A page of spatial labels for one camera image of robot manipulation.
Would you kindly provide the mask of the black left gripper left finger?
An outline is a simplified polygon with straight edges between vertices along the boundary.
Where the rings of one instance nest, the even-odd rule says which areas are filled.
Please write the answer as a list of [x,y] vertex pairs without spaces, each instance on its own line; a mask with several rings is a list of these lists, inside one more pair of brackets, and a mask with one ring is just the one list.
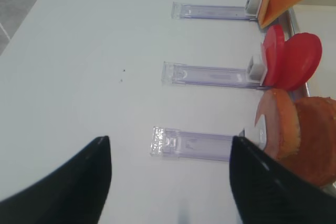
[[54,172],[1,201],[1,223],[98,223],[112,179],[108,136],[95,138]]

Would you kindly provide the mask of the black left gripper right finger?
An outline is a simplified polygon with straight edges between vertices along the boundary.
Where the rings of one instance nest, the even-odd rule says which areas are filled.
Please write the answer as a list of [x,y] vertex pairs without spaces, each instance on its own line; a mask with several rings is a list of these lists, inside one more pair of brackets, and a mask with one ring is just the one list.
[[242,223],[335,223],[335,197],[288,171],[245,137],[233,137],[229,180]]

